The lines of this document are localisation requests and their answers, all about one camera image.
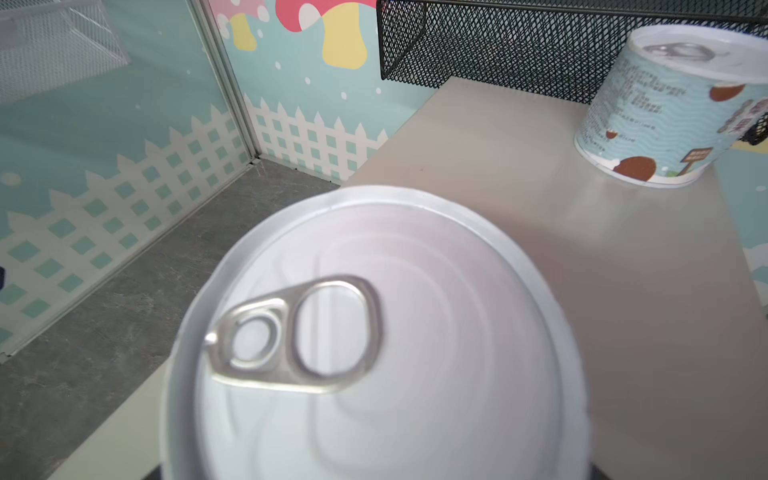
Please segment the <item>pink label can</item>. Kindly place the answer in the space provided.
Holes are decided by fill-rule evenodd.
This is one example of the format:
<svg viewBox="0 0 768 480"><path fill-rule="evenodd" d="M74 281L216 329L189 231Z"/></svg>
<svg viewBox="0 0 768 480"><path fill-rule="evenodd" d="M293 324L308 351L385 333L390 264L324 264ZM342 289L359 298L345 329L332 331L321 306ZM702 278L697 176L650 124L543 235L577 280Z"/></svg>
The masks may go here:
<svg viewBox="0 0 768 480"><path fill-rule="evenodd" d="M586 479L575 338L479 214L357 186L268 217L192 301L161 414L166 479Z"/></svg>

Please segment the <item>blue label can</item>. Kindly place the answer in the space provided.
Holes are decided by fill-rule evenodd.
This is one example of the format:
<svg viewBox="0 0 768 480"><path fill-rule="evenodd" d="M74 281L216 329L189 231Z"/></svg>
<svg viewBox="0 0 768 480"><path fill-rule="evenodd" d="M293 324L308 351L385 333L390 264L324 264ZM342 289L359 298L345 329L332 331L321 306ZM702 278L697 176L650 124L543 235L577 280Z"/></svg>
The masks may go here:
<svg viewBox="0 0 768 480"><path fill-rule="evenodd" d="M766 39L694 25L646 26L629 35L574 144L620 180L681 187L766 112Z"/></svg>

